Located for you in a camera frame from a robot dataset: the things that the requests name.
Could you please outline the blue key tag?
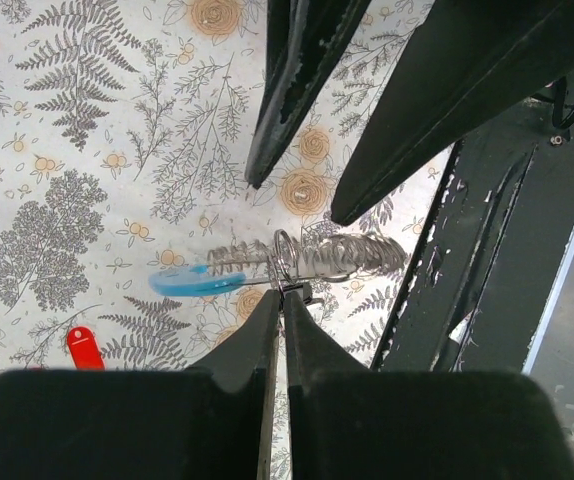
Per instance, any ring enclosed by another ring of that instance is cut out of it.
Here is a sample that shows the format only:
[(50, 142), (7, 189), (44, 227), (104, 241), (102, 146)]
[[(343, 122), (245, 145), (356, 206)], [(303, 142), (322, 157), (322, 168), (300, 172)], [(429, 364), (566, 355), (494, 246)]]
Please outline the blue key tag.
[(228, 293), (247, 280), (243, 272), (213, 275), (207, 265), (184, 266), (153, 273), (150, 288), (167, 297), (202, 297)]

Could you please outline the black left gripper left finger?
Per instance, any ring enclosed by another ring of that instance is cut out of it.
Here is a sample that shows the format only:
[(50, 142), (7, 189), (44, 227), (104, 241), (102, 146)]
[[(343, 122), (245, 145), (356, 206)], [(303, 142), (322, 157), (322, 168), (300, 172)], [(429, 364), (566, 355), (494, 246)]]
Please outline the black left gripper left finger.
[(280, 297), (181, 371), (0, 374), (0, 479), (266, 479)]

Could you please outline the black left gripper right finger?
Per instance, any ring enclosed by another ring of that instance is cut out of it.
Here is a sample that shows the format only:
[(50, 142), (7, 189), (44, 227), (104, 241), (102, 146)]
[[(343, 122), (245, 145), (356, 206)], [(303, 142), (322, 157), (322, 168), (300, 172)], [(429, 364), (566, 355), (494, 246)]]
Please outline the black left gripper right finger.
[(284, 300), (296, 479), (574, 479), (543, 390), (507, 372), (375, 372)]

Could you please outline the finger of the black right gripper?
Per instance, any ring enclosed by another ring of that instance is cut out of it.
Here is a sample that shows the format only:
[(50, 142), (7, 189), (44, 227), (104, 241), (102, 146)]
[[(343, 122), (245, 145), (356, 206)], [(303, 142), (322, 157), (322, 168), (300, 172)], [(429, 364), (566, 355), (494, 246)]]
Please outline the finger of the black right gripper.
[(348, 226), (446, 147), (574, 70), (574, 1), (437, 1), (337, 185)]
[(267, 3), (266, 82), (245, 180), (258, 189), (352, 40), (369, 0)]

